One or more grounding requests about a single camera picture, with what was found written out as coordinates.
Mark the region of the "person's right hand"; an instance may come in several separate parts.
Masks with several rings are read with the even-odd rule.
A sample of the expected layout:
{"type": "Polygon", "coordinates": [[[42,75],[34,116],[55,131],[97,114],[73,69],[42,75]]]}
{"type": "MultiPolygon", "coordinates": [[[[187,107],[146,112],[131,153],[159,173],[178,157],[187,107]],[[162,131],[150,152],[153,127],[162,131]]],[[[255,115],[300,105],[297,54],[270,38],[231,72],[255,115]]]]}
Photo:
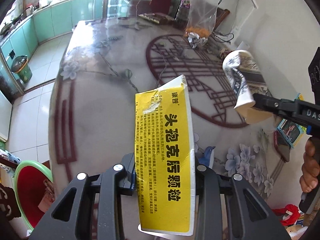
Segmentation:
{"type": "Polygon", "coordinates": [[[302,176],[300,177],[300,186],[304,193],[309,193],[318,185],[317,176],[319,175],[319,164],[314,158],[316,149],[311,140],[307,140],[305,152],[303,155],[304,163],[302,165],[302,176]]]}

